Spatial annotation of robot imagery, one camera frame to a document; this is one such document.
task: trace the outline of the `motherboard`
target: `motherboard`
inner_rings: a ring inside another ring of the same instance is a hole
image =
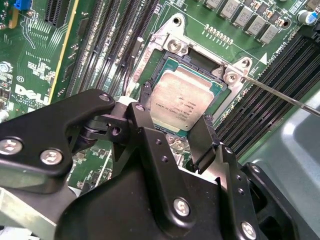
[[[206,115],[228,142],[228,131],[241,121],[236,113],[246,109],[242,104],[267,97],[254,92],[246,77],[271,84],[270,71],[281,61],[272,64],[292,49],[291,44],[297,51],[302,48],[299,32],[316,24],[319,4],[319,0],[1,0],[0,123],[97,88],[116,100],[126,96],[147,106],[156,128],[166,134],[177,164],[184,167],[192,159],[186,138],[190,129]],[[301,90],[300,99],[318,81],[296,84],[292,92]],[[283,87],[289,82],[287,78],[273,84]],[[270,103],[268,113],[275,107]],[[259,112],[257,129],[262,129],[260,119],[268,121],[267,109]],[[242,130],[253,126],[244,125]],[[269,131],[271,126],[245,146],[234,147],[238,157]],[[85,193],[110,179],[111,149],[110,142],[99,141],[78,152],[69,186]]]

